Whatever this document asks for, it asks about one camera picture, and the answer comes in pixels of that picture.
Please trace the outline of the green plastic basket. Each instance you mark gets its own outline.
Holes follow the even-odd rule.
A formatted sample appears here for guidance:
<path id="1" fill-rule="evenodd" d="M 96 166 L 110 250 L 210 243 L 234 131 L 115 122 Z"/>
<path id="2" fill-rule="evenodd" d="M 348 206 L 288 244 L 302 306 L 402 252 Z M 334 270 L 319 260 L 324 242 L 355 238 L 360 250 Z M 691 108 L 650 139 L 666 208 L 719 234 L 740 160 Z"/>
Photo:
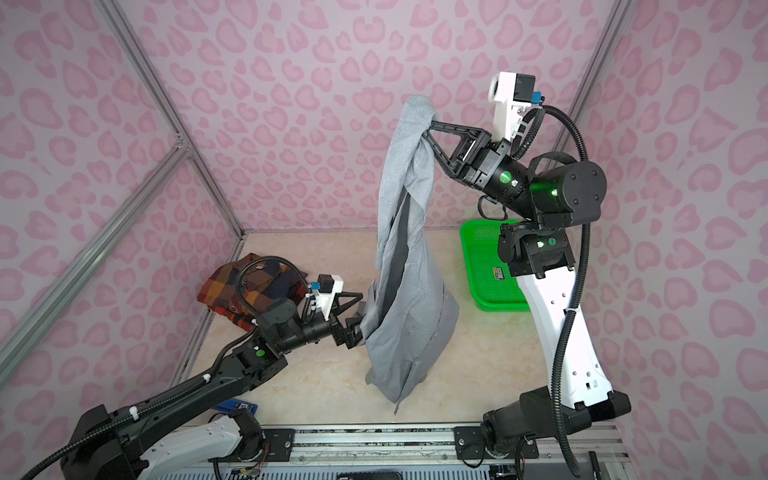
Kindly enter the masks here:
<path id="1" fill-rule="evenodd" d="M 470 293 L 484 312 L 529 312 L 524 294 L 498 255 L 502 223 L 473 219 L 459 230 Z"/>

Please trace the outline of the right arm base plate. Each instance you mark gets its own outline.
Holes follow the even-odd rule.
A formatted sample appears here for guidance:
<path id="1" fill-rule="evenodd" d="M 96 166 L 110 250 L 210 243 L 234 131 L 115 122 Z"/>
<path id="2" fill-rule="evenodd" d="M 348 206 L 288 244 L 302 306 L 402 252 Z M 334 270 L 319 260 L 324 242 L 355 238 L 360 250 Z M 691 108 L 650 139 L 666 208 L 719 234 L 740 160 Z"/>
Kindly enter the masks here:
<path id="1" fill-rule="evenodd" d="M 452 429 L 455 453 L 459 460 L 477 462 L 480 459 L 512 460 L 513 451 L 509 453 L 490 453 L 479 424 L 456 426 Z"/>

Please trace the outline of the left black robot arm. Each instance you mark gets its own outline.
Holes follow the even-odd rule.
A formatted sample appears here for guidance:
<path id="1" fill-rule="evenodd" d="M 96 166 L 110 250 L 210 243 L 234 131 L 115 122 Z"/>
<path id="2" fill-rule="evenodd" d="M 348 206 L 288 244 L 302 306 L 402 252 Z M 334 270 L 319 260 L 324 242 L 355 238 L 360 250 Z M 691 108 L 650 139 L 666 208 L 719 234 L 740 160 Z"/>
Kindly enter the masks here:
<path id="1" fill-rule="evenodd" d="M 329 312 L 300 317 L 289 299 L 273 302 L 252 317 L 252 329 L 227 344 L 202 373 L 147 400 L 108 412 L 83 414 L 60 460 L 67 479 L 154 479 L 177 469 L 211 461 L 261 462 L 268 438 L 254 414 L 235 409 L 200 427 L 184 424 L 218 404 L 248 393 L 287 366 L 287 353 L 330 337 L 353 348 L 362 333 L 360 293 L 340 292 Z"/>

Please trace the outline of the grey long sleeve shirt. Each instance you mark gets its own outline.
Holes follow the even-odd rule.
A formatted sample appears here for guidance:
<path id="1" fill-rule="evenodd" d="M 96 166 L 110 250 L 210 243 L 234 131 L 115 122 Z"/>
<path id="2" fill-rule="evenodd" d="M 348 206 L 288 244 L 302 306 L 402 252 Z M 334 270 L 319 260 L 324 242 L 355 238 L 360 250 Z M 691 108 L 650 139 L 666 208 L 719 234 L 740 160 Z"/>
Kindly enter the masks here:
<path id="1" fill-rule="evenodd" d="M 424 135 L 435 118 L 428 98 L 406 100 L 378 192 L 379 278 L 369 290 L 361 329 L 371 363 L 366 381 L 394 406 L 426 379 L 460 313 L 424 232 L 435 177 Z"/>

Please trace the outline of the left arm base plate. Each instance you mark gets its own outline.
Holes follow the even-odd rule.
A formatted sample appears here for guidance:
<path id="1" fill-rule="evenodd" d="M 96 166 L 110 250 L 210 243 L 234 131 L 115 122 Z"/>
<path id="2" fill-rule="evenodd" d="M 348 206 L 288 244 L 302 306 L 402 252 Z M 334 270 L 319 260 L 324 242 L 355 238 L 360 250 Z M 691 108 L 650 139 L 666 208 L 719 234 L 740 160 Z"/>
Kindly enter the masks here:
<path id="1" fill-rule="evenodd" d="M 288 462 L 295 434 L 295 429 L 288 428 L 268 428 L 261 433 L 248 433 L 232 453 L 217 460 L 220 463 Z"/>

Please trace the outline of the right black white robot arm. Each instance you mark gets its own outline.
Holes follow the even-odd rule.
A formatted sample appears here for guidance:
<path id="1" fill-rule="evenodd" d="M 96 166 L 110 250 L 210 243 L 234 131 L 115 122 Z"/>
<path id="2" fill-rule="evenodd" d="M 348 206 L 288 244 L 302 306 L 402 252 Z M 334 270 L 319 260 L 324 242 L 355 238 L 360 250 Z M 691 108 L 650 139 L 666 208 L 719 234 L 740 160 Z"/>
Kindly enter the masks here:
<path id="1" fill-rule="evenodd" d="M 519 141 L 494 141 L 486 130 L 439 121 L 423 137 L 450 178 L 521 218 L 500 225 L 497 252 L 533 315 L 549 383 L 487 412 L 480 426 L 484 447 L 520 460 L 524 444 L 553 438 L 577 474 L 569 435 L 626 415 L 632 406 L 607 379 L 581 310 L 591 224 L 601 215 L 607 179 L 590 161 L 575 124 L 561 121 L 576 153 L 546 152 L 528 165 L 520 159 L 538 131 L 536 120 Z"/>

